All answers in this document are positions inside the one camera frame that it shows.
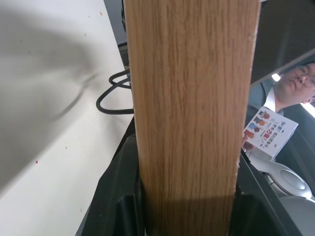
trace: cartoon illustration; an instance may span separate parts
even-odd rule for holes
[[[270,115],[267,112],[260,111],[259,115],[260,115],[260,118],[264,118],[264,119],[270,118]]]
[[[251,139],[254,137],[254,134],[253,134],[252,132],[248,131],[248,130],[245,130],[245,131],[244,131],[244,134],[245,134],[246,136],[248,136],[249,138],[251,138]]]
[[[262,119],[259,119],[258,117],[255,117],[254,121],[256,122],[256,124],[260,124],[261,126],[265,124],[265,122]]]
[[[255,133],[259,132],[259,130],[260,130],[260,128],[257,125],[255,125],[254,123],[251,123],[249,125],[249,128],[253,129],[255,131]]]

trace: box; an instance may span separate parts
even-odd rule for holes
[[[244,129],[255,155],[273,161],[298,123],[262,107]]]

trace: white shirt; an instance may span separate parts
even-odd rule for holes
[[[271,87],[271,89],[268,93],[264,107],[270,109],[273,112],[276,112],[275,93],[274,93],[273,87]]]

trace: power cord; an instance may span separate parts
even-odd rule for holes
[[[106,109],[106,108],[103,108],[101,106],[101,101],[111,92],[113,91],[115,88],[117,87],[121,87],[121,88],[125,88],[125,89],[130,89],[131,86],[128,86],[128,85],[124,85],[124,83],[126,82],[129,82],[130,81],[130,77],[127,78],[127,79],[124,79],[124,80],[121,80],[119,82],[114,82],[113,80],[120,77],[120,76],[123,76],[123,75],[126,75],[130,72],[129,69],[125,70],[125,71],[122,71],[122,72],[119,72],[115,75],[112,75],[110,78],[109,78],[109,82],[112,84],[112,87],[110,87],[108,90],[106,90],[96,101],[96,108],[102,112],[102,113],[105,113],[105,114],[108,114],[108,115],[127,115],[127,114],[133,114],[133,109],[122,109],[122,110],[109,110],[109,109]]]

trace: wooden panel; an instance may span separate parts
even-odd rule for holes
[[[311,0],[268,1],[259,20],[252,83],[268,79],[315,53],[314,12]]]
[[[150,236],[225,235],[257,0],[126,0]]]

